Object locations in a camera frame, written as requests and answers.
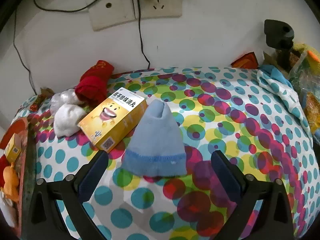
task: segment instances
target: cartoon mouth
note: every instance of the cartoon mouth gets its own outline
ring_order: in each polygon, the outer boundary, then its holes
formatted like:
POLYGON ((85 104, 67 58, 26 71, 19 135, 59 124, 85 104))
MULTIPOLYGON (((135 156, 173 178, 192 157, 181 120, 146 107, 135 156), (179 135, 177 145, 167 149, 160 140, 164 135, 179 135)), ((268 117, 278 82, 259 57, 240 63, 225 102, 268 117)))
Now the cartoon mouth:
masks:
POLYGON ((103 120, 103 121, 107 121, 107 120, 110 120, 112 118, 115 118, 117 117, 116 113, 111 111, 110 109, 108 108, 103 108, 101 114, 100 114, 100 119, 103 120))

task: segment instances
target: yellow medicine box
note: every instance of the yellow medicine box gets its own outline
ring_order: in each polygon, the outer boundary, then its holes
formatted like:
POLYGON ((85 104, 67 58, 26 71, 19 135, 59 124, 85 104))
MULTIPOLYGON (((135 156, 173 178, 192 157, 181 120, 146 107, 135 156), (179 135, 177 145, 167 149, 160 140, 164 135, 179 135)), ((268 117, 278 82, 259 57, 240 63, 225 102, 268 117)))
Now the yellow medicine box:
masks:
POLYGON ((78 126, 97 148, 109 153, 140 122, 146 109, 145 98, 119 88, 78 126))
POLYGON ((12 135, 7 147, 4 149, 4 155, 9 163, 14 163, 21 152, 21 140, 16 133, 12 135))

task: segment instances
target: wall plate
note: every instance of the wall plate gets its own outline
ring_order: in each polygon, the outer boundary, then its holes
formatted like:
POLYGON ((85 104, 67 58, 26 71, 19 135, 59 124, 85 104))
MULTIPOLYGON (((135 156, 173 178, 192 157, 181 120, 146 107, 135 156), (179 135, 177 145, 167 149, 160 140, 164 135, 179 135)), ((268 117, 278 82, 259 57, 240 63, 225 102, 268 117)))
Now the wall plate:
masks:
MULTIPOLYGON (((133 0, 138 19, 137 0, 133 0)), ((141 18, 180 17, 182 0, 140 0, 141 18)))
POLYGON ((94 31, 136 19, 132 0, 99 0, 89 8, 89 18, 94 31))

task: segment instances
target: blue sock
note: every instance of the blue sock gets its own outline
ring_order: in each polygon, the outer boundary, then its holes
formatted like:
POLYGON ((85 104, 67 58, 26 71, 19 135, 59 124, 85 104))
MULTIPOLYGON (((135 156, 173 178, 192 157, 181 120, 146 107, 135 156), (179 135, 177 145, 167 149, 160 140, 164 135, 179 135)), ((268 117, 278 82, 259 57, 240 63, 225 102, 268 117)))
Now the blue sock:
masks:
POLYGON ((137 176, 187 174, 182 135, 167 103, 154 100, 148 106, 125 150, 122 168, 137 176))

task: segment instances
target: round hole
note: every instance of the round hole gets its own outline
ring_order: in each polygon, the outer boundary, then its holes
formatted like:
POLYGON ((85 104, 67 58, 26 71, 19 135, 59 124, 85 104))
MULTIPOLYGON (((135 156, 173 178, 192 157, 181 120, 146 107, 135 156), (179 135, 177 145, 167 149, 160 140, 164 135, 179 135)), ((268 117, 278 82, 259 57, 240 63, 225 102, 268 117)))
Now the round hole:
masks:
POLYGON ((283 31, 284 31, 285 33, 288 33, 288 32, 290 31, 290 29, 289 29, 287 26, 284 26, 284 27, 283 27, 283 31))

